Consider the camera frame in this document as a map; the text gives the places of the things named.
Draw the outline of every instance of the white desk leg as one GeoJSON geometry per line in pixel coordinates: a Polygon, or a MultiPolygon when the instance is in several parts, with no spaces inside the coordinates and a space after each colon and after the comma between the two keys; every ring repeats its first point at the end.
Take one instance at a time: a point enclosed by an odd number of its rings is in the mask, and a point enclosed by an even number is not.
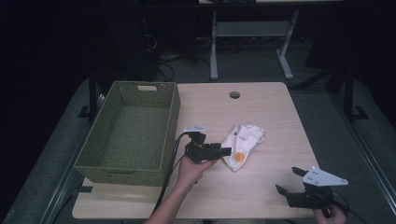
{"type": "Polygon", "coordinates": [[[216,58],[216,11],[213,12],[212,50],[210,52],[210,79],[218,79],[218,60],[216,58]]]}
{"type": "Polygon", "coordinates": [[[282,66],[283,73],[285,74],[286,79],[289,79],[289,80],[294,79],[294,77],[293,77],[293,74],[291,73],[288,61],[286,60],[285,56],[286,56],[286,50],[288,49],[288,46],[289,46],[291,35],[293,34],[294,24],[297,20],[298,12],[299,12],[299,10],[293,11],[293,13],[291,15],[290,22],[289,22],[288,30],[286,31],[286,34],[285,34],[285,43],[283,44],[281,49],[276,50],[276,55],[280,61],[280,65],[282,66]]]}

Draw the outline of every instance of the green basket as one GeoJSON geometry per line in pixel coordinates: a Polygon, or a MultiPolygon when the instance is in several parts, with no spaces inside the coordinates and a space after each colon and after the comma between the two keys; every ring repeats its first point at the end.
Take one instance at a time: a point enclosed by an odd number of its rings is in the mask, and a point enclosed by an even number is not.
{"type": "Polygon", "coordinates": [[[92,182],[162,186],[179,109],[176,83],[114,82],[75,168],[92,182]]]}

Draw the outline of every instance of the orange sticker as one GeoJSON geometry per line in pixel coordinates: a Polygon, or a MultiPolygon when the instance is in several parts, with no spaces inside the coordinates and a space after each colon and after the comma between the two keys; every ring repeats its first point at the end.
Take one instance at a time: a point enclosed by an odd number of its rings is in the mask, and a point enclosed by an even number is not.
{"type": "Polygon", "coordinates": [[[242,162],[245,159],[245,154],[242,152],[237,152],[235,153],[235,155],[233,156],[233,158],[237,161],[237,162],[242,162]]]}

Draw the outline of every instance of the human hand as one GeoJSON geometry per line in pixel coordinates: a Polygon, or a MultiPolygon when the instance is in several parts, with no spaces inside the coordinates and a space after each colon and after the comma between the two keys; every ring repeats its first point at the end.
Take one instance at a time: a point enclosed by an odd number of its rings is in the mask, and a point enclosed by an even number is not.
{"type": "Polygon", "coordinates": [[[318,224],[346,224],[347,217],[336,205],[330,204],[330,217],[326,218],[320,209],[313,209],[318,224]]]}
{"type": "Polygon", "coordinates": [[[199,164],[194,163],[190,158],[184,156],[180,160],[178,168],[178,177],[175,189],[182,189],[186,192],[192,189],[192,186],[203,176],[208,168],[212,167],[218,160],[204,161],[199,164]]]}

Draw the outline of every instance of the black round hole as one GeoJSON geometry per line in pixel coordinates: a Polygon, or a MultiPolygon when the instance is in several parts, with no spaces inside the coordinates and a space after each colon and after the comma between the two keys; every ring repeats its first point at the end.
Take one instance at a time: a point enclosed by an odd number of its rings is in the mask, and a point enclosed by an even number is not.
{"type": "Polygon", "coordinates": [[[230,97],[233,99],[238,99],[239,97],[241,97],[241,94],[239,94],[239,92],[237,91],[232,91],[230,92],[230,97]]]}

